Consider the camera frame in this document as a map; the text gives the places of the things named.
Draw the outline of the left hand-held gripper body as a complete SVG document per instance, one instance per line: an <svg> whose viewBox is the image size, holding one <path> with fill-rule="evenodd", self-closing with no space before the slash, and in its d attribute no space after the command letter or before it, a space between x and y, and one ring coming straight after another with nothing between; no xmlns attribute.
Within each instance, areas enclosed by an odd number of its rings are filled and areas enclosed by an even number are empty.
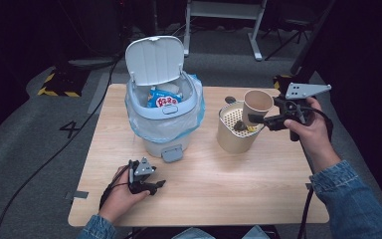
<svg viewBox="0 0 382 239"><path fill-rule="evenodd" d="M128 166L128 187L132 194L157 188L156 184L146 182L146 179L154 173L156 169L155 166L149 163L146 157L143 157L141 160L131 160Z"/></svg>

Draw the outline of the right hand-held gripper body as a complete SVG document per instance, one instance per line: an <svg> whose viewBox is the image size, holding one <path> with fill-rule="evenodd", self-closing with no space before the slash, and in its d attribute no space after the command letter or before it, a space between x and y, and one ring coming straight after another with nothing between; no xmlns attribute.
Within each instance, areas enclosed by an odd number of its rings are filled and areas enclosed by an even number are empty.
<svg viewBox="0 0 382 239"><path fill-rule="evenodd" d="M313 113L317 113L324 118L328 138L331 138L331 119L320 110L310 107L306 101L307 98L315 97L330 90L331 85L290 83L285 91L285 106L282 109L285 118L307 124L309 117Z"/></svg>

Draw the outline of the brown paper cup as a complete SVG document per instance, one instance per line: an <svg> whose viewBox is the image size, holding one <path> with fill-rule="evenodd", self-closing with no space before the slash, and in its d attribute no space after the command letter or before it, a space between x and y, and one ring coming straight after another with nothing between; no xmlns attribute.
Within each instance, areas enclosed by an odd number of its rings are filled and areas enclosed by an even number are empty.
<svg viewBox="0 0 382 239"><path fill-rule="evenodd" d="M250 90L244 95L242 121L255 126L274 106L273 98L265 91Z"/></svg>

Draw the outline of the beige strainer canister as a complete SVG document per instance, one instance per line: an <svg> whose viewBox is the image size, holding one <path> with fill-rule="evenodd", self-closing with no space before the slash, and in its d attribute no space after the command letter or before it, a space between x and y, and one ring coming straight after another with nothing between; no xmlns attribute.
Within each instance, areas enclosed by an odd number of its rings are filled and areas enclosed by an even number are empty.
<svg viewBox="0 0 382 239"><path fill-rule="evenodd" d="M257 131L235 131L234 124L242 120L243 102L235 102L219 110L217 141L230 153L243 153L250 149L259 133L264 129L262 124L255 125Z"/></svg>

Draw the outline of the blue snack box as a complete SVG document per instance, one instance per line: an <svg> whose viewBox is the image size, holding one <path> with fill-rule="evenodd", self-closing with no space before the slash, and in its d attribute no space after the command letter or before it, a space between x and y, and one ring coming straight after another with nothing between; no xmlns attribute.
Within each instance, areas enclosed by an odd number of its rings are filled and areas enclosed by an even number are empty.
<svg viewBox="0 0 382 239"><path fill-rule="evenodd" d="M182 102L181 94L174 94L168 91L159 90L155 87L149 90L147 106L149 108L162 108L170 105L177 105Z"/></svg>

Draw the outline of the white and blue pedal bin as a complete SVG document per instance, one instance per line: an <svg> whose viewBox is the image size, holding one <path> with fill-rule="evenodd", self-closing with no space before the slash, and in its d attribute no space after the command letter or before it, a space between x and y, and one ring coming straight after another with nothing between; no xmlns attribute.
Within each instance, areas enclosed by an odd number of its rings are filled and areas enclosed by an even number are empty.
<svg viewBox="0 0 382 239"><path fill-rule="evenodd" d="M125 59L129 81L133 80L138 86L151 86L181 94L179 87L172 84L172 81L187 74L183 70L184 47L178 38L153 36L137 40L127 47ZM184 150L190 143L191 133L165 143L143 139L144 146L150 155L160 157L166 162L174 162L183 157Z"/></svg>

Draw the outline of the person's left hand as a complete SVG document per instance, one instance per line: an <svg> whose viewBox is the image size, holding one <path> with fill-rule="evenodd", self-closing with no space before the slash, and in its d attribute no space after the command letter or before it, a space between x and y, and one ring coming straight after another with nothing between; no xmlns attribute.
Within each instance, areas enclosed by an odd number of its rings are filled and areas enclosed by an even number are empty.
<svg viewBox="0 0 382 239"><path fill-rule="evenodd" d="M98 212L100 217L111 224L118 222L130 208L150 195L149 191L142 191L136 194L130 192L128 188L128 169L126 166L121 166L113 179L114 188Z"/></svg>

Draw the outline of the person's right hand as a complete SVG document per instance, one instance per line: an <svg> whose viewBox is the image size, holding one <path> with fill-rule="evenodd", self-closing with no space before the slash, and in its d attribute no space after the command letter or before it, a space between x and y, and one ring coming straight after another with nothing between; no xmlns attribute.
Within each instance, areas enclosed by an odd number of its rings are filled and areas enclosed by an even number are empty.
<svg viewBox="0 0 382 239"><path fill-rule="evenodd" d="M286 119L285 126L299 135L303 148L312 160L328 160L332 155L332 146L328 138L325 120L321 114L311 113L307 124Z"/></svg>

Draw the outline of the blue plastic bin liner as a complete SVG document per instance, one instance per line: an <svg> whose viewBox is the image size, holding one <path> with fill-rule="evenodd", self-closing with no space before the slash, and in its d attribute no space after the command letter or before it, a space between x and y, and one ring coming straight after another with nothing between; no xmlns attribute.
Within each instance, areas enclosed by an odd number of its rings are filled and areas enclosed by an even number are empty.
<svg viewBox="0 0 382 239"><path fill-rule="evenodd" d="M149 108L151 86L126 85L125 106L128 120L139 137L165 143L183 137L198 128L205 115L203 86L195 75L184 74L172 84L179 87L182 102L176 106Z"/></svg>

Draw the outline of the grey tape piece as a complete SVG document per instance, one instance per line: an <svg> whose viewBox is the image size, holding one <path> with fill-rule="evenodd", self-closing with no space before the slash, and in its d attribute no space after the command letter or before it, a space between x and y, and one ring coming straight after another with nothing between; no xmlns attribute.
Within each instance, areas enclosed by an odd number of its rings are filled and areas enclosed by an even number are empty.
<svg viewBox="0 0 382 239"><path fill-rule="evenodd" d="M86 191L74 191L74 192L67 192L64 196L65 199L73 201L76 198L79 199L87 199L88 193Z"/></svg>

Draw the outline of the black tripod stand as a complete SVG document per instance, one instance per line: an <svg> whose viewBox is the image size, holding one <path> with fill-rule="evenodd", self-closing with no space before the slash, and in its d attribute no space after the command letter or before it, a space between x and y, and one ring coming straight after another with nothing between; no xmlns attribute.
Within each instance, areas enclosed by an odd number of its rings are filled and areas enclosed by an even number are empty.
<svg viewBox="0 0 382 239"><path fill-rule="evenodd" d="M283 41L280 30L285 32L292 32L294 34L289 37L287 40ZM282 48L284 48L287 44L289 44L293 39L297 39L300 41L301 37L305 37L308 39L306 32L313 30L313 23L306 20L295 20L295 19L287 19L287 18L279 18L277 23L268 29L268 31L263 35L263 37L268 36L272 31L275 31L280 40L280 46L273 50L269 55L264 57L265 61L268 61L273 55L278 53Z"/></svg>

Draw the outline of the white desk frame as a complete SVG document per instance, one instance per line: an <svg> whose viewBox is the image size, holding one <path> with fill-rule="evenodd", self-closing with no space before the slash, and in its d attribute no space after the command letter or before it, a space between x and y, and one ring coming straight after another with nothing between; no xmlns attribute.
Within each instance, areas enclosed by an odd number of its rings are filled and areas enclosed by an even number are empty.
<svg viewBox="0 0 382 239"><path fill-rule="evenodd" d="M187 0L185 10L185 35L183 40L184 56L188 57L190 54L192 17L228 18L255 21L253 31L248 34L248 39L255 60L261 61L263 55L257 43L257 36L266 10L267 1L268 0L261 0L261 2L257 4L247 4Z"/></svg>

